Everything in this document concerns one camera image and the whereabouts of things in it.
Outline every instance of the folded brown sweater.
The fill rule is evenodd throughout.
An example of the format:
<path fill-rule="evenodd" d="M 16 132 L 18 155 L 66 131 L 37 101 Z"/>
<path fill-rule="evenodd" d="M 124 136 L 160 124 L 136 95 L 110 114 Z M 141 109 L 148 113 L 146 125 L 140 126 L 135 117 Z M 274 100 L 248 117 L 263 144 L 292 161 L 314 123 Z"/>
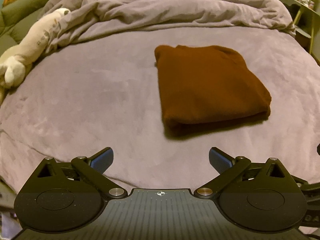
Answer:
<path fill-rule="evenodd" d="M 162 118 L 169 128 L 269 117 L 270 93 L 238 52 L 220 46 L 161 45 L 155 56 Z"/>

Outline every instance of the blue gripper pad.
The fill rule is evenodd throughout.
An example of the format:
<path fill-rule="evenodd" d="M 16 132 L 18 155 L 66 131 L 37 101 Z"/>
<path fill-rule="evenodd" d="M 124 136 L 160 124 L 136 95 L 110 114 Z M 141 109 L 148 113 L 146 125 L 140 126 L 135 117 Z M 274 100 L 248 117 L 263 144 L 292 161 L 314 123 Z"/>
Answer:
<path fill-rule="evenodd" d="M 90 167 L 103 174 L 113 163 L 113 150 L 108 149 L 100 156 L 91 161 Z"/>
<path fill-rule="evenodd" d="M 217 152 L 214 148 L 209 151 L 209 162 L 219 174 L 232 167 L 232 161 Z"/>

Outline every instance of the ridged black plate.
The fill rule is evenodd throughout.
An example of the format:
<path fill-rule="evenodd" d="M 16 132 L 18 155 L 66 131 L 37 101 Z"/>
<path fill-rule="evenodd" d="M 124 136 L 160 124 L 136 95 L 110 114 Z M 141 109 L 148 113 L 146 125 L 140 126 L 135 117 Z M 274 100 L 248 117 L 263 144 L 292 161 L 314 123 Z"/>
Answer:
<path fill-rule="evenodd" d="M 211 200 L 187 189 L 134 189 L 124 199 L 111 200 L 92 223 L 61 234 L 26 229 L 17 240 L 307 240 L 292 229 L 261 234 L 230 223 Z"/>

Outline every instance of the couch cushion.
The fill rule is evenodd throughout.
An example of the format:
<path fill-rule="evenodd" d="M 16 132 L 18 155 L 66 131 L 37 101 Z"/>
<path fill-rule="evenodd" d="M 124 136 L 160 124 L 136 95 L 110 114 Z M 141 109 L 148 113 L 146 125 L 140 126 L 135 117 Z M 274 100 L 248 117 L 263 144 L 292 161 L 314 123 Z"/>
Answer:
<path fill-rule="evenodd" d="M 42 8 L 36 10 L 32 14 L 28 15 L 20 22 L 18 22 L 11 30 L 10 36 L 17 42 L 20 43 L 22 39 L 27 35 L 31 26 L 37 21 L 39 13 Z"/>
<path fill-rule="evenodd" d="M 42 8 L 49 0 L 17 0 L 2 9 L 4 24 L 11 26 Z"/>
<path fill-rule="evenodd" d="M 4 25 L 2 13 L 1 13 L 1 11 L 0 11 L 0 35 L 1 35 L 1 33 L 4 31 L 4 28 L 5 28 L 5 25 Z"/>
<path fill-rule="evenodd" d="M 0 37 L 0 55 L 2 55 L 8 48 L 17 45 L 12 37 L 4 34 Z"/>

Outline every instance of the bed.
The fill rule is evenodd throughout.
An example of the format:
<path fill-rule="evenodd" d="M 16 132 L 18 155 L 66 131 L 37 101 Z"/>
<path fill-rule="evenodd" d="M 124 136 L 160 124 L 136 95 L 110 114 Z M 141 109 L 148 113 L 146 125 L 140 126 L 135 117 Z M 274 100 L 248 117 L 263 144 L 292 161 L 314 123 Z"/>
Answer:
<path fill-rule="evenodd" d="M 213 146 L 253 162 L 277 157 L 292 175 L 320 181 L 320 68 L 280 1 L 49 0 L 42 15 L 60 7 L 72 12 L 46 57 L 0 108 L 0 176 L 15 192 L 43 158 L 70 161 L 107 146 L 115 157 L 105 175 L 129 192 L 193 191 L 218 175 Z M 168 135 L 154 56 L 161 44 L 239 52 L 272 96 L 269 119 Z"/>

